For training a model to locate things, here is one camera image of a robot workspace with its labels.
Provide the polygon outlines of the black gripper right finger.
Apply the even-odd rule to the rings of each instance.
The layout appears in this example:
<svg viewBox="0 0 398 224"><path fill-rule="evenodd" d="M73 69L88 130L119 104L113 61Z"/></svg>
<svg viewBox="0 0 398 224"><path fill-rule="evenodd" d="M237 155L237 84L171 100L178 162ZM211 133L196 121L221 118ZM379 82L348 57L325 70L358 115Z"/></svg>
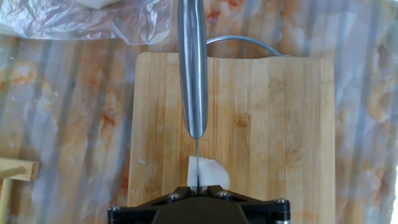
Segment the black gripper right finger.
<svg viewBox="0 0 398 224"><path fill-rule="evenodd" d="M285 198L262 201L223 189L220 185L201 187L201 196L234 202L240 206L247 220L255 216L265 218L264 223L291 224L290 202Z"/></svg>

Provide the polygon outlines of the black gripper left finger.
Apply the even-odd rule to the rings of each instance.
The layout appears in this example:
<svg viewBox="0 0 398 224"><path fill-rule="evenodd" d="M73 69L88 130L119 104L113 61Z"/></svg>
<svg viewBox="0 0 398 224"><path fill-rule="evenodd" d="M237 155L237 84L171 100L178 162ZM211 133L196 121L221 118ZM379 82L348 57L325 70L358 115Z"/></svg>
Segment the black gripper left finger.
<svg viewBox="0 0 398 224"><path fill-rule="evenodd" d="M164 205L197 196L197 187L177 187L172 193L155 198L136 207L109 207L108 224L134 223L153 220Z"/></svg>

